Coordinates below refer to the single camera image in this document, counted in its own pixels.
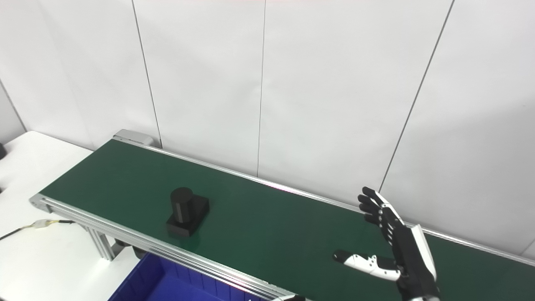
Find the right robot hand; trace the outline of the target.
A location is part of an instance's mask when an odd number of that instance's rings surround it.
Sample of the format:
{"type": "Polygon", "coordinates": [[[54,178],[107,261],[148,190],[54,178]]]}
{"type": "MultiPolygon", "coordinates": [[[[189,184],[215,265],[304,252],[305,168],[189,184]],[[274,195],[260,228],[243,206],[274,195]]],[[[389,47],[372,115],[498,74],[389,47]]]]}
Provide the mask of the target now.
{"type": "Polygon", "coordinates": [[[393,205],[372,188],[364,186],[358,201],[365,221],[380,228],[393,258],[336,250],[333,260],[395,282],[403,301],[439,301],[436,267],[422,227],[407,225],[393,205]]]}

